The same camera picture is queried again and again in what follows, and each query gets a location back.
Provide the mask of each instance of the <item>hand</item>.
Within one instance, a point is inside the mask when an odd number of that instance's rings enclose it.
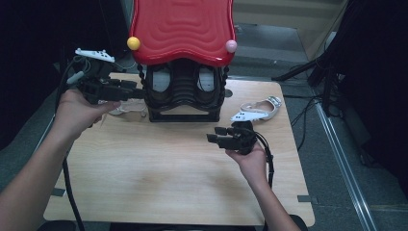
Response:
[[[234,150],[225,150],[240,166],[241,173],[249,185],[267,180],[267,155],[264,148],[257,142],[247,155],[242,155]]]
[[[102,115],[119,107],[120,102],[91,105],[78,90],[67,90],[60,100],[52,130],[69,139],[78,139],[81,133]]]

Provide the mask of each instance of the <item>pale wooden tabletop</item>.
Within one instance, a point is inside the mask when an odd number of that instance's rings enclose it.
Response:
[[[113,78],[139,80],[133,74]],[[238,165],[223,149],[207,142],[214,127],[231,126],[230,117],[245,102],[270,95],[283,100],[277,83],[227,80],[219,122],[158,122],[131,112],[107,115],[78,139],[68,156],[71,184],[81,217],[88,221],[262,225],[264,218]],[[174,111],[189,108],[177,108]],[[293,139],[286,104],[254,130],[274,155],[273,190],[289,214],[315,223]],[[64,189],[61,175],[56,188]],[[67,196],[51,196],[44,217],[72,219]]]

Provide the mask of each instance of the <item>pink ball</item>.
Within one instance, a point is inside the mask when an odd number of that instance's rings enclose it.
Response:
[[[226,43],[225,43],[225,49],[227,49],[227,51],[229,52],[229,53],[234,53],[236,50],[237,50],[237,42],[236,41],[234,41],[234,40],[228,40]]]

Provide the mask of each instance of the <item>yellow ball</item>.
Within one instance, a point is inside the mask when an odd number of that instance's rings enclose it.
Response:
[[[140,47],[140,40],[136,37],[130,37],[127,40],[127,45],[131,50],[138,50]]]

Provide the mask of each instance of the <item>red cover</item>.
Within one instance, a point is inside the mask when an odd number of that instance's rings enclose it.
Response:
[[[130,37],[140,40],[133,52],[139,64],[163,64],[187,58],[211,66],[231,63],[225,48],[236,40],[233,0],[134,0]]]

